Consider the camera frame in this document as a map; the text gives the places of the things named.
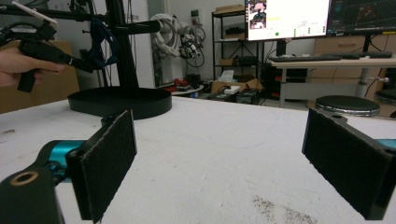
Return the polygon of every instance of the white table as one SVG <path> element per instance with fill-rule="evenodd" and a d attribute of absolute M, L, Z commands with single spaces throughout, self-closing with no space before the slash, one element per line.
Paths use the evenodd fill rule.
<path fill-rule="evenodd" d="M 88 139 L 99 117 L 66 101 L 0 115 L 0 179 L 30 165 L 51 140 Z M 173 97 L 134 122 L 137 155 L 102 223 L 365 223 L 302 153 L 307 112 Z M 394 121 L 348 118 L 373 138 Z M 67 224 L 81 221 L 71 184 L 56 187 Z M 383 221 L 395 223 L 393 195 Z"/>
<path fill-rule="evenodd" d="M 364 97 L 367 88 L 367 79 L 370 68 L 396 67 L 396 58 L 317 61 L 297 63 L 271 63 L 272 66 L 282 69 L 279 106 L 283 107 L 285 99 L 315 100 L 324 95 L 354 95 Z M 361 68 L 361 79 L 356 84 L 332 83 L 288 83 L 287 69 L 296 68 Z"/>

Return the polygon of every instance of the monitor screen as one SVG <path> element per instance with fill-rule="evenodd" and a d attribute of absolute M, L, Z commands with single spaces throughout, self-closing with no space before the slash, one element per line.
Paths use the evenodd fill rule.
<path fill-rule="evenodd" d="M 332 1 L 327 35 L 396 34 L 395 0 Z"/>
<path fill-rule="evenodd" d="M 247 40 L 325 36 L 330 1 L 247 0 Z"/>

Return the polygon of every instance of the cardboard box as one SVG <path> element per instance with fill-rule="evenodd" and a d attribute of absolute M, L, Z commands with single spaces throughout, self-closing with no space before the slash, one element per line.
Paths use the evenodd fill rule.
<path fill-rule="evenodd" d="M 221 66 L 237 66 L 238 61 L 236 59 L 220 59 L 219 65 L 221 65 Z"/>
<path fill-rule="evenodd" d="M 216 7 L 216 11 L 213 14 L 222 14 L 228 12 L 235 12 L 235 11 L 244 11 L 245 7 L 243 5 L 231 5 L 226 7 Z"/>
<path fill-rule="evenodd" d="M 72 53 L 68 41 L 52 41 L 52 44 L 67 54 Z M 18 42 L 12 42 L 3 46 L 0 50 L 17 47 L 18 45 Z M 44 75 L 43 82 L 35 85 L 31 93 L 18 91 L 18 84 L 0 87 L 0 114 L 65 100 L 69 94 L 79 91 L 76 69 L 72 66 L 66 66 L 59 75 L 50 73 Z"/>
<path fill-rule="evenodd" d="M 216 93 L 219 91 L 223 91 L 227 86 L 239 86 L 239 92 L 243 90 L 262 90 L 262 84 L 260 81 L 255 78 L 253 75 L 234 75 L 234 79 L 237 79 L 237 82 L 222 82 L 222 81 L 213 81 L 212 82 L 212 92 Z"/>

